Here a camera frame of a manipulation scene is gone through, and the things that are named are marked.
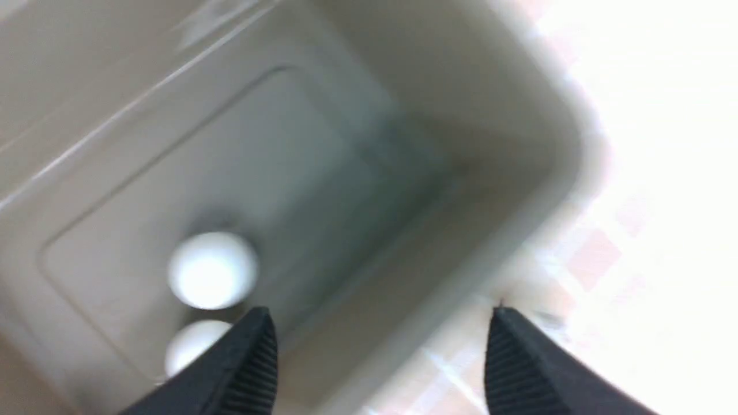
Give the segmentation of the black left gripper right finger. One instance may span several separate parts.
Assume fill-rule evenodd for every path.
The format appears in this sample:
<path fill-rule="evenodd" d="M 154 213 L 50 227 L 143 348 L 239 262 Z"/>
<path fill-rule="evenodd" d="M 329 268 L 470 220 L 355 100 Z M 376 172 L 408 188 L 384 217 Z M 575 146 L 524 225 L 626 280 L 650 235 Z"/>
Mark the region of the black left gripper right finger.
<path fill-rule="evenodd" d="M 653 414 L 511 307 L 488 327 L 483 389 L 490 414 Z"/>

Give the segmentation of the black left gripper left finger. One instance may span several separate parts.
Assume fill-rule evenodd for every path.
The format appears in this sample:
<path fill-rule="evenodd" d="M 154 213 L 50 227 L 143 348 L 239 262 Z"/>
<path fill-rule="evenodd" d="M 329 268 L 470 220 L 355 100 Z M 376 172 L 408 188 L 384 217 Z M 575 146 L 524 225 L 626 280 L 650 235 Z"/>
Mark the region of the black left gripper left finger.
<path fill-rule="evenodd" d="M 266 307 L 248 310 L 208 351 L 123 414 L 272 414 L 278 342 Z"/>

